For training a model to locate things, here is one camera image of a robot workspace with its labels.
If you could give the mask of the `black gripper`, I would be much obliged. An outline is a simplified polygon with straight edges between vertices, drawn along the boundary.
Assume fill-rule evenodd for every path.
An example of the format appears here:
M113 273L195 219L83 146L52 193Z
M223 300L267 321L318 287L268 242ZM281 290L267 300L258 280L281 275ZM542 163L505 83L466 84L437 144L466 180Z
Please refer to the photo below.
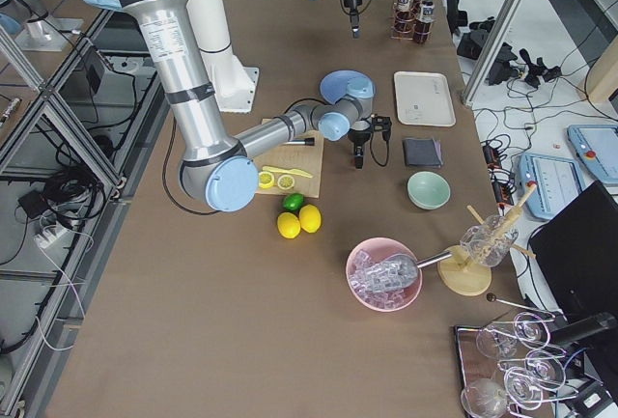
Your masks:
M389 144L391 137L391 119L387 116L373 114L360 120L361 128L352 128L348 132L348 139L353 142L353 165L362 169L364 165L364 148L374 133L379 132L382 140Z
M349 12L351 32L354 39L358 39L360 35L359 13L363 0L342 0L342 8Z

